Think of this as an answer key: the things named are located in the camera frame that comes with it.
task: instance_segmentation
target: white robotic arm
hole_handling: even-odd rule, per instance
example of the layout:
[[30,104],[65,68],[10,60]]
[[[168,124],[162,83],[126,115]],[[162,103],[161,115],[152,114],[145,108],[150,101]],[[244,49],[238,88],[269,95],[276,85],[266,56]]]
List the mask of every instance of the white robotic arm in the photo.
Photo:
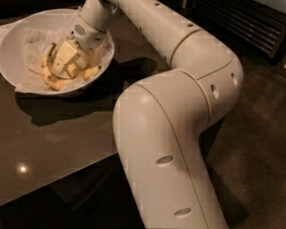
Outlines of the white robotic arm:
[[[107,1],[112,6],[105,7],[123,10],[172,67],[131,85],[113,113],[118,153],[145,226],[227,228],[198,137],[237,102],[243,80],[239,60],[212,35],[156,0]],[[84,7],[77,24],[86,28],[85,17],[96,16],[103,25],[106,19],[95,14],[98,8]],[[96,31],[75,39],[85,48],[104,29]]]

